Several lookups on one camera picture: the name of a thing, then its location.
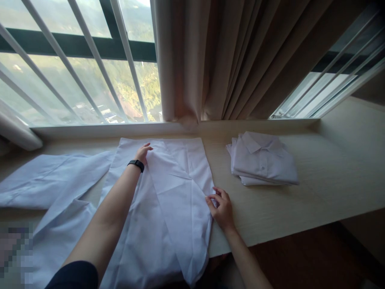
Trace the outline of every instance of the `beige curtain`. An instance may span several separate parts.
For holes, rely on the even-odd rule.
[[[43,146],[42,140],[31,131],[11,111],[7,105],[0,100],[0,135],[17,146],[33,151]],[[0,155],[7,153],[9,150],[7,144],[2,142],[0,145]]]
[[[365,8],[363,0],[152,1],[162,114],[268,118]]]

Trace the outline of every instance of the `white shirt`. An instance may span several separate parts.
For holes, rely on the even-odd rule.
[[[183,277],[194,284],[208,261],[214,193],[202,140],[122,138],[100,202],[143,144],[151,142],[121,237],[100,285],[153,288]]]
[[[234,173],[234,157],[233,157],[233,148],[237,145],[237,139],[232,138],[231,139],[232,143],[226,145],[226,149],[230,154],[231,157],[231,173],[233,175],[236,175]],[[265,181],[262,179],[257,179],[255,177],[244,177],[244,176],[238,176],[241,179],[241,183],[245,186],[251,186],[251,185],[280,185],[279,183],[274,183],[271,181]]]
[[[277,136],[245,132],[232,147],[232,172],[281,185],[298,185],[293,156]]]
[[[214,193],[214,184],[200,138],[122,138],[100,203],[137,149],[147,142],[154,150],[147,154],[101,289],[154,288],[183,279],[194,287],[209,259],[212,217],[205,195]],[[48,284],[94,214],[92,204],[74,199],[76,196],[76,191],[62,192],[34,232],[32,288],[43,289]]]
[[[0,207],[47,210],[64,191],[81,196],[108,171],[112,159],[112,152],[40,155],[0,183]]]

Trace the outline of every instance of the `desk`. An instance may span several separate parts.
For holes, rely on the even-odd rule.
[[[274,124],[258,126],[253,122],[222,121],[216,129],[201,129],[191,134],[147,135],[146,138],[201,137],[210,164],[214,184],[231,198],[235,224],[248,246],[281,238],[327,223],[385,207],[385,179],[370,166],[349,155],[337,145],[306,128],[288,128]],[[225,145],[239,132],[258,131],[276,134],[294,155],[299,186],[245,187],[231,175],[230,156]],[[49,140],[34,152],[22,152],[1,159],[0,180],[39,154],[115,151],[117,137]],[[82,199],[99,202],[105,176]],[[0,209],[0,221],[23,220],[36,225],[44,211]],[[230,251],[216,223],[211,231],[209,256]]]

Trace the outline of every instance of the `floor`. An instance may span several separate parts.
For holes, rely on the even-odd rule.
[[[385,288],[384,267],[339,222],[250,250],[274,289]],[[214,279],[228,289],[244,288],[231,254],[210,259],[203,278],[209,284],[199,288],[213,288],[210,281]],[[188,287],[175,284],[170,288]]]

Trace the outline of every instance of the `black wristband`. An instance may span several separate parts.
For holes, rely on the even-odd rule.
[[[143,173],[143,171],[144,171],[144,164],[141,161],[139,161],[139,160],[132,160],[132,161],[130,161],[128,163],[128,165],[129,164],[133,164],[133,165],[138,166],[140,168],[140,172]]]

